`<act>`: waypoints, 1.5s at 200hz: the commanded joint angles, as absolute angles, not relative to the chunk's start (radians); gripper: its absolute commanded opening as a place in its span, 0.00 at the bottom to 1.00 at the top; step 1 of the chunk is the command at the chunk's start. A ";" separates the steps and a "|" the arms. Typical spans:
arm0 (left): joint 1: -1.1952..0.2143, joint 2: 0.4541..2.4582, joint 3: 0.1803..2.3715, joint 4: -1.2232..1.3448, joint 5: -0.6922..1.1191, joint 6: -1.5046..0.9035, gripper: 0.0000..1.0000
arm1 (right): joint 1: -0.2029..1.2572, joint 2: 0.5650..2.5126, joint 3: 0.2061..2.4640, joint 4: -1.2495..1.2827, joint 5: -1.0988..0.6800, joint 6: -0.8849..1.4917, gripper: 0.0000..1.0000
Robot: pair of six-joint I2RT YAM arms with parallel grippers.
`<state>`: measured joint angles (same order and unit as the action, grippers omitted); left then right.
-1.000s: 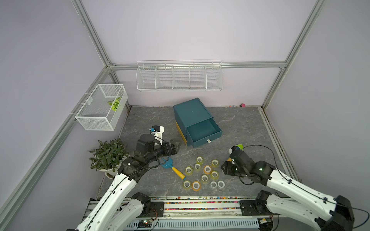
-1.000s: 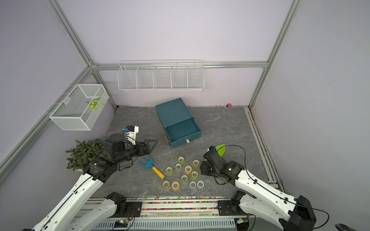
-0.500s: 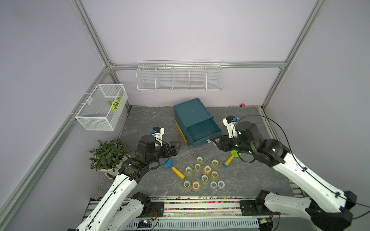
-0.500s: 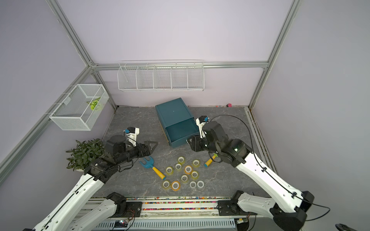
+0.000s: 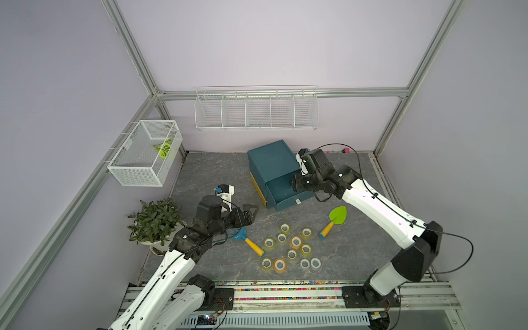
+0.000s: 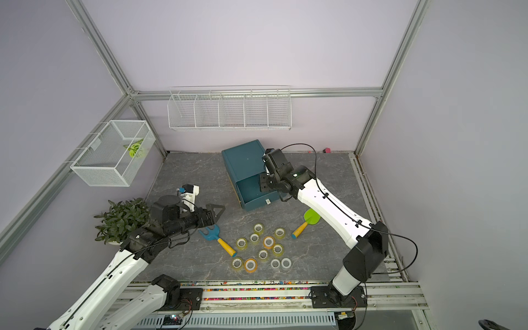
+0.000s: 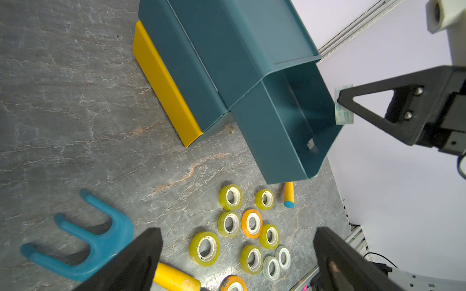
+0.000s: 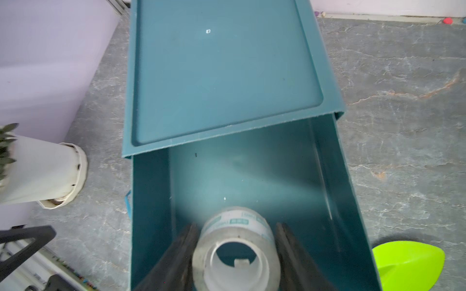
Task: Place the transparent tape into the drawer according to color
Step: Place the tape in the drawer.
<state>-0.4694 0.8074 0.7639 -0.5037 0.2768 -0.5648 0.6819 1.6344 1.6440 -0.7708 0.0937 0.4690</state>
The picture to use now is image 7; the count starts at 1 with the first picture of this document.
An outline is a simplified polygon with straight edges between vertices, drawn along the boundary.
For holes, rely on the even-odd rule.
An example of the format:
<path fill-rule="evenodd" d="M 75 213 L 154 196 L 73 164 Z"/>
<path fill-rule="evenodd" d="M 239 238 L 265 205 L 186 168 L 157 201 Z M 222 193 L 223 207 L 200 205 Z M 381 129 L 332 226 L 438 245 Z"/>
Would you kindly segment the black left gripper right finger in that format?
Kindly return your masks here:
<path fill-rule="evenodd" d="M 325 291 L 402 289 L 328 227 L 317 228 L 313 245 Z"/>

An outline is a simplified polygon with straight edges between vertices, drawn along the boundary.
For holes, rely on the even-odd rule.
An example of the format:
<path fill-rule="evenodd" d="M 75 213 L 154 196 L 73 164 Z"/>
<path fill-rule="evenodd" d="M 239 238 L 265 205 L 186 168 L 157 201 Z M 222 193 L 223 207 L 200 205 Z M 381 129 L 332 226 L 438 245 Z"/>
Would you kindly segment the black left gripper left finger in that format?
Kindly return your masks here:
<path fill-rule="evenodd" d="M 163 248 L 161 229 L 150 227 L 76 291 L 148 291 Z"/>

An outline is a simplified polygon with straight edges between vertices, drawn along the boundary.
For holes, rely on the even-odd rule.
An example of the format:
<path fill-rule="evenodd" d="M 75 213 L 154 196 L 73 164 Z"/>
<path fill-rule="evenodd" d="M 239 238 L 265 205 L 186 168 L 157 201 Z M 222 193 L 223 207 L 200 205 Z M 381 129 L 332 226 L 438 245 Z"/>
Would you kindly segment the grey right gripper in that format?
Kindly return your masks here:
<path fill-rule="evenodd" d="M 393 94 L 384 116 L 355 98 Z M 460 156 L 466 149 L 466 70 L 439 66 L 343 89 L 337 102 L 406 145 Z"/>

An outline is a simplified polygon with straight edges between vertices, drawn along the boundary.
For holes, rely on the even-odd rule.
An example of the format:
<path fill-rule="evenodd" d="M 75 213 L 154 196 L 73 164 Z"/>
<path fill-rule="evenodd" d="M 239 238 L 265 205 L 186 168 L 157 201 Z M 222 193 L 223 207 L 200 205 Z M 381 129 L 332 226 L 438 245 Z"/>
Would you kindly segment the teal drawer cabinet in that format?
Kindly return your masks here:
<path fill-rule="evenodd" d="M 266 183 L 318 175 L 341 127 L 291 1 L 141 1 L 138 21 L 203 134 L 234 121 Z"/>

